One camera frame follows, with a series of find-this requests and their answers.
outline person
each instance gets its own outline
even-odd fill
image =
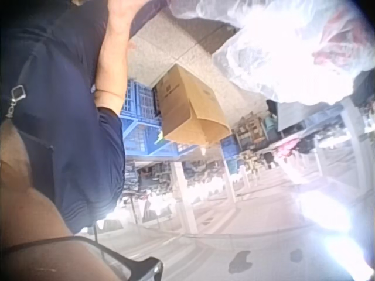
[[[77,233],[110,213],[124,186],[118,115],[131,23],[147,0],[6,2],[1,122],[25,145],[32,186]]]
[[[2,254],[13,246],[72,236],[54,204],[33,187],[25,143],[10,120],[0,127],[0,141]],[[26,248],[2,256],[1,263],[2,280],[119,280],[76,242]]]

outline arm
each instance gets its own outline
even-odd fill
[[[108,24],[100,50],[95,104],[119,114],[127,90],[127,48],[131,22],[147,0],[108,0]]]

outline skin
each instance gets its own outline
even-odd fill
[[[97,107],[120,113],[127,88],[130,26],[145,2],[108,0],[107,32],[96,77]],[[53,203],[32,187],[28,154],[10,120],[0,127],[0,144],[1,248],[72,236]],[[45,255],[30,250],[12,254],[4,268],[11,280],[118,280],[85,246],[74,243],[41,247],[38,251],[46,251]]]

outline floor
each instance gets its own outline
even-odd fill
[[[213,64],[211,55],[234,30],[203,19],[176,19],[168,7],[150,20],[131,40],[128,75],[154,86],[176,63],[198,76],[216,93],[229,125],[253,111],[267,109],[261,94],[244,92],[226,79]]]

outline hand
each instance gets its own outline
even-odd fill
[[[127,32],[137,12],[149,0],[108,0],[108,27]]]

